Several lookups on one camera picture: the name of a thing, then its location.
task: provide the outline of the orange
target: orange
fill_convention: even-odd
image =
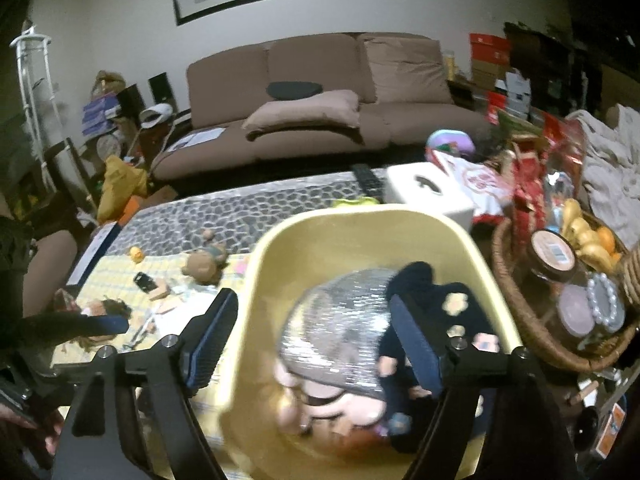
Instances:
[[[607,253],[613,254],[616,252],[616,239],[613,236],[613,232],[608,227],[598,227],[598,238],[600,238],[600,245],[603,246]]]

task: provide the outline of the screw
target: screw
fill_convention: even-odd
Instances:
[[[160,342],[162,343],[162,346],[164,346],[165,348],[171,348],[172,346],[175,346],[175,344],[178,342],[178,336],[175,334],[169,334],[164,336]]]
[[[451,338],[451,346],[456,350],[464,350],[467,346],[466,339],[460,336],[455,336]]]
[[[529,358],[529,350],[524,348],[524,346],[518,346],[514,351],[514,354],[517,355],[520,359],[528,359]]]
[[[107,357],[112,356],[116,353],[116,349],[111,345],[105,345],[100,347],[100,349],[96,352],[100,359],[106,359]]]

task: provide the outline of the yellow basin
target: yellow basin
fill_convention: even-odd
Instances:
[[[468,285],[511,352],[522,342],[478,248],[444,216],[404,205],[325,209],[290,218],[264,235],[252,254],[238,322],[220,366],[216,403],[225,447],[255,480],[395,480],[412,456],[392,449],[358,462],[314,452],[303,437],[276,428],[280,385],[276,345],[287,314],[310,287],[370,267],[401,269],[423,260],[439,283]],[[459,476],[473,472],[482,438],[467,447]]]

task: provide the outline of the pebble pattern tablecloth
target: pebble pattern tablecloth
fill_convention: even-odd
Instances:
[[[386,175],[385,170],[374,172],[380,179]],[[107,255],[125,254],[131,246],[147,256],[191,251],[202,246],[204,228],[213,229],[230,254],[249,253],[263,234],[290,216],[361,195],[348,171],[193,196],[137,213]]]

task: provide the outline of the white cap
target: white cap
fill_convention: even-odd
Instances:
[[[168,121],[174,114],[174,108],[168,103],[153,105],[140,112],[140,126],[153,128],[156,124]]]

